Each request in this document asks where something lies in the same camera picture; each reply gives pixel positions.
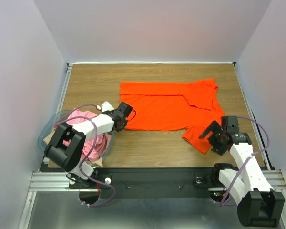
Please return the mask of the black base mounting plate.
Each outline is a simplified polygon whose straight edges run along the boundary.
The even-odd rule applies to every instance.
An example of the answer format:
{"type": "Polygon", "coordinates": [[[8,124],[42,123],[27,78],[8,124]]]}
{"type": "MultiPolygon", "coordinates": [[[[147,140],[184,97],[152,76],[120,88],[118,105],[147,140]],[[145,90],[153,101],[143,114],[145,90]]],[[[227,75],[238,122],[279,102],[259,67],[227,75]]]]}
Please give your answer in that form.
{"type": "Polygon", "coordinates": [[[70,189],[86,198],[95,189],[101,200],[148,198],[206,198],[220,201],[225,187],[213,181],[212,167],[97,168],[93,180],[67,174],[70,189]]]}

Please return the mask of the aluminium frame rail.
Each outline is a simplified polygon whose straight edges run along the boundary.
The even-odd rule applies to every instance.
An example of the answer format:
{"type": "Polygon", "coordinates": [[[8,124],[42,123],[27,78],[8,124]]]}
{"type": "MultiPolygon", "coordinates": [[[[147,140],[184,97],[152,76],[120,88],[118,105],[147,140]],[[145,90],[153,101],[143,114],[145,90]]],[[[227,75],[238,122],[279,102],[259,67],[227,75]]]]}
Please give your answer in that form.
{"type": "MultiPolygon", "coordinates": [[[[64,76],[56,112],[62,110],[73,63],[66,63],[66,66],[66,74],[64,76]]],[[[39,170],[38,172],[33,172],[18,229],[29,229],[38,193],[70,191],[68,186],[67,178],[63,172],[40,172],[39,170]]]]}

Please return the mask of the clear plastic basket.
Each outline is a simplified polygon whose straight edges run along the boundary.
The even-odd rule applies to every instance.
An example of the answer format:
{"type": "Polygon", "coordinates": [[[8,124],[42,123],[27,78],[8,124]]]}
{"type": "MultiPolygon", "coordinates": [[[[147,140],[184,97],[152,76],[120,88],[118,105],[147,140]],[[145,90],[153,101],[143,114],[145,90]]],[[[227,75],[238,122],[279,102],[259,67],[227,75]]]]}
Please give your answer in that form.
{"type": "MultiPolygon", "coordinates": [[[[67,123],[72,125],[72,124],[82,123],[83,121],[85,121],[86,117],[92,119],[95,118],[96,116],[97,116],[96,113],[93,113],[91,111],[80,111],[79,109],[77,109],[74,112],[71,112],[70,110],[64,110],[58,112],[51,118],[51,120],[46,124],[46,126],[40,133],[38,139],[39,148],[41,149],[41,151],[45,150],[46,145],[42,143],[42,137],[45,137],[47,134],[49,134],[50,131],[54,128],[54,124],[58,122],[60,119],[62,119],[63,121],[67,120],[67,123]]],[[[113,132],[99,134],[97,136],[95,148],[93,149],[87,160],[90,160],[92,162],[101,157],[103,162],[105,158],[108,156],[114,140],[115,140],[115,134],[113,132]]]]}

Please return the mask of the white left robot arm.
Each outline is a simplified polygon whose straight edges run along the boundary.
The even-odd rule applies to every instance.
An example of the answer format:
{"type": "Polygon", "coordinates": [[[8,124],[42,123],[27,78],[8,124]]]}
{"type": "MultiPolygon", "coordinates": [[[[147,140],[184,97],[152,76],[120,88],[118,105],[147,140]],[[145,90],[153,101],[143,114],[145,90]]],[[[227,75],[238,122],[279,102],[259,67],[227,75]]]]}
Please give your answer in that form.
{"type": "Polygon", "coordinates": [[[70,125],[59,120],[54,126],[56,130],[44,149],[44,156],[61,167],[65,172],[80,178],[81,184],[91,188],[96,184],[94,169],[86,163],[90,154],[82,158],[84,144],[93,139],[96,145],[97,136],[112,131],[120,132],[128,124],[127,118],[134,111],[133,107],[121,102],[114,108],[108,101],[102,105],[94,105],[101,113],[94,118],[84,117],[82,123],[70,125]]]}

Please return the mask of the orange t shirt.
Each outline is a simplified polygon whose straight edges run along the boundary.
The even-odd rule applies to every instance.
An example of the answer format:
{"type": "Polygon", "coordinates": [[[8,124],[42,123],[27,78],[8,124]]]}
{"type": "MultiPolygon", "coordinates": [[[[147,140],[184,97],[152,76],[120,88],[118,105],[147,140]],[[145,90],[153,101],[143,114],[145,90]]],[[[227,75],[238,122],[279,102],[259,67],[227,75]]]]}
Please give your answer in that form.
{"type": "Polygon", "coordinates": [[[120,100],[136,111],[126,129],[175,131],[201,153],[211,145],[200,134],[212,121],[220,122],[225,112],[217,100],[214,79],[192,83],[122,82],[120,100]]]}

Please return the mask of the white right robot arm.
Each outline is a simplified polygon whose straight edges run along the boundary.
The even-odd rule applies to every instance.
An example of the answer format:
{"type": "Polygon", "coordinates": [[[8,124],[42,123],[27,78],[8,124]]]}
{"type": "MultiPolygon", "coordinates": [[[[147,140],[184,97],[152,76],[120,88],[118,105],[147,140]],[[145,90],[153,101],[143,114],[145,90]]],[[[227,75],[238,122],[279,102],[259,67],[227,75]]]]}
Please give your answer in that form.
{"type": "Polygon", "coordinates": [[[285,198],[267,181],[256,160],[258,153],[253,151],[249,135],[240,132],[238,117],[223,116],[221,123],[212,121],[199,137],[207,138],[217,154],[229,152],[237,164],[234,167],[219,163],[212,168],[210,182],[226,189],[220,206],[227,205],[232,198],[244,227],[277,227],[285,198]]]}

